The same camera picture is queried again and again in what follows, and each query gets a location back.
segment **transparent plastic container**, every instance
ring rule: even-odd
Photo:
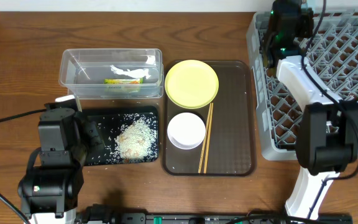
[[[122,71],[143,70],[141,83],[105,84],[106,80],[134,80]],[[163,64],[159,49],[68,49],[60,67],[61,86],[79,98],[160,98]]]

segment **yellow plate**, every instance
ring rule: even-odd
[[[218,93],[219,80],[206,63],[185,60],[174,65],[165,79],[165,91],[178,106],[186,109],[201,108]]]

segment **gray plastic basket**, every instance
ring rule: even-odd
[[[300,107],[288,89],[263,66],[260,43],[270,12],[257,12],[247,31],[247,46],[257,92],[257,122],[262,155],[268,160],[296,159],[294,146]],[[320,15],[314,18],[315,25]],[[295,40],[305,48],[308,40]],[[358,11],[330,12],[307,55],[325,84],[345,100],[358,101]],[[327,132],[336,131],[327,126]]]

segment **black tray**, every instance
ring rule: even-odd
[[[256,167],[252,80],[249,69],[246,64],[238,61],[204,62],[214,69],[219,78],[219,91],[213,100],[213,122],[206,174],[198,173],[202,143],[194,149],[182,150],[169,141],[166,132],[163,167],[172,175],[249,175]],[[177,106],[167,96],[165,100],[165,130],[170,120],[183,112],[197,114],[204,123],[206,122],[209,105],[188,110]]]
[[[153,106],[141,108],[106,108],[106,109],[87,109],[83,113],[88,116],[90,121],[96,122],[104,141],[104,149],[100,147],[91,148],[85,160],[86,166],[97,166],[107,164],[123,164],[136,162],[152,162],[158,158],[158,113]],[[152,144],[152,155],[141,160],[128,160],[114,155],[116,145],[114,139],[121,134],[121,126],[131,125],[140,118],[148,119],[149,127],[157,131],[157,139]]]

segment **white wall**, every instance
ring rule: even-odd
[[[323,0],[308,0],[321,8]],[[0,0],[0,11],[255,12],[273,0]],[[328,9],[358,8],[357,0],[327,0]]]

